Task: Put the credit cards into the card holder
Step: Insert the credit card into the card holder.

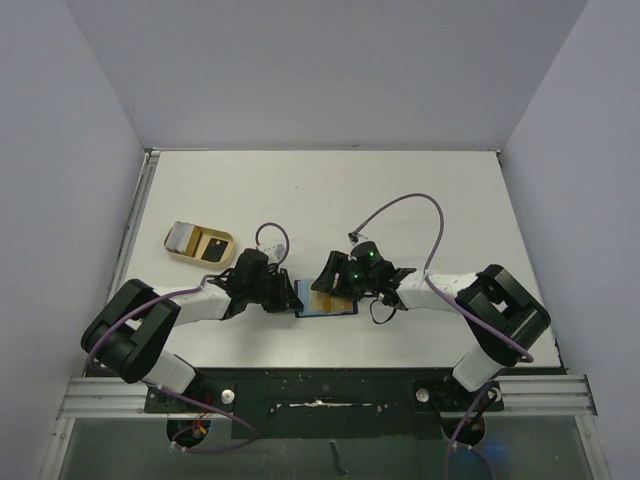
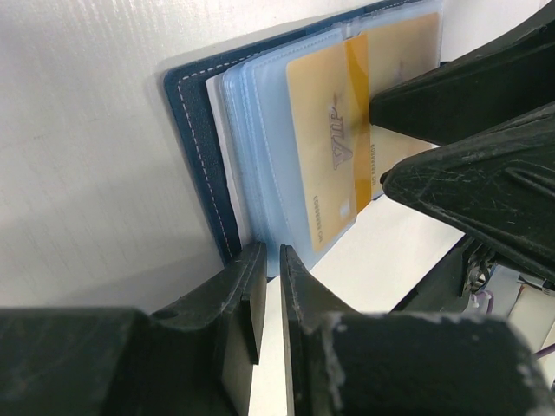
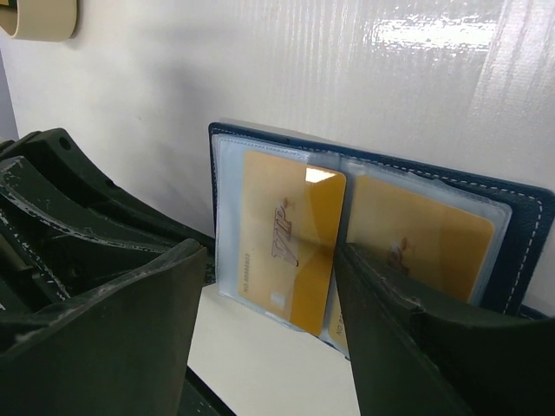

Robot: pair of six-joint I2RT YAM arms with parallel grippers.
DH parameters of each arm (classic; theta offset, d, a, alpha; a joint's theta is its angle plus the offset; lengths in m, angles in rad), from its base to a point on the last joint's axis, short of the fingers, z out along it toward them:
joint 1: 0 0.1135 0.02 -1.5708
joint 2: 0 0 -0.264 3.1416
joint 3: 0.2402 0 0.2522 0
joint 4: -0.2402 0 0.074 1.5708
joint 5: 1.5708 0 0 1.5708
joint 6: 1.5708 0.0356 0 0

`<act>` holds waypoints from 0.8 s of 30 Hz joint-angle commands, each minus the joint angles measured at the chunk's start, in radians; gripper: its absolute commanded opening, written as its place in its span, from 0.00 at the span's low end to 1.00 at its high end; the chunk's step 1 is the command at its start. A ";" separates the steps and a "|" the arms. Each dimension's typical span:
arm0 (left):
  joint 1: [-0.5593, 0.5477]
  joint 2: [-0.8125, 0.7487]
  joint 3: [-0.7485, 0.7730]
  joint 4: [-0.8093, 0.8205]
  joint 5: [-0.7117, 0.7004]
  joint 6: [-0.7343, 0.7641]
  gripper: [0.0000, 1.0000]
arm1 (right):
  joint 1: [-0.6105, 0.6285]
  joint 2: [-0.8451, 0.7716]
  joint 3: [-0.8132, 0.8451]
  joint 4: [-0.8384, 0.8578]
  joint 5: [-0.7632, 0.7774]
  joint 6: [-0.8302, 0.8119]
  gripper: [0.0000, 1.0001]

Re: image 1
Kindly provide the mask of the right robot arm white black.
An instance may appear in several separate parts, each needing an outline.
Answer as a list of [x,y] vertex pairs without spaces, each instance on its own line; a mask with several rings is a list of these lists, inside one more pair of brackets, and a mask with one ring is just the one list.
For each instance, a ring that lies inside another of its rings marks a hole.
[[531,363],[529,349],[551,323],[541,303],[500,265],[478,273],[431,275],[395,267],[372,241],[356,244],[348,254],[332,251],[311,289],[355,301],[371,296],[397,311],[429,309],[463,316],[476,345],[445,384],[446,399],[459,409],[478,401],[481,387],[502,371]]

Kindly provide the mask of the gold credit card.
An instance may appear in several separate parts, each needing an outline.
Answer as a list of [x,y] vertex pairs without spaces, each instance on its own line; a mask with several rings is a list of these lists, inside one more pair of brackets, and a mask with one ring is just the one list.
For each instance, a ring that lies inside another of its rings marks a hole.
[[357,308],[357,304],[352,299],[341,298],[336,296],[331,297],[330,306],[331,306],[331,312],[336,314],[353,313]]
[[310,291],[310,310],[317,313],[331,312],[331,296],[317,291]]

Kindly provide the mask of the blue leather card holder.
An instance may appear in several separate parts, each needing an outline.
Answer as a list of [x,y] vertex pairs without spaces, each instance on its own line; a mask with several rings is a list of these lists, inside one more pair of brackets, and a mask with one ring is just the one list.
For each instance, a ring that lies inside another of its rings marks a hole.
[[294,282],[294,291],[302,303],[302,310],[295,313],[296,318],[316,318],[331,316],[349,316],[358,313],[354,300],[331,296],[311,289],[311,279]]

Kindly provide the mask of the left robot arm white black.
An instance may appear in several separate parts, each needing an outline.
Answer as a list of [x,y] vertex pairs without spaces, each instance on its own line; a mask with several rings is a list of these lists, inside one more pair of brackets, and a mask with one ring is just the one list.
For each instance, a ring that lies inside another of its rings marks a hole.
[[195,287],[163,293],[140,279],[116,292],[81,337],[91,367],[103,366],[123,381],[162,387],[180,410],[200,405],[204,387],[193,366],[165,349],[173,328],[199,321],[224,321],[256,304],[269,314],[300,312],[288,272],[257,249],[236,264],[207,274]]

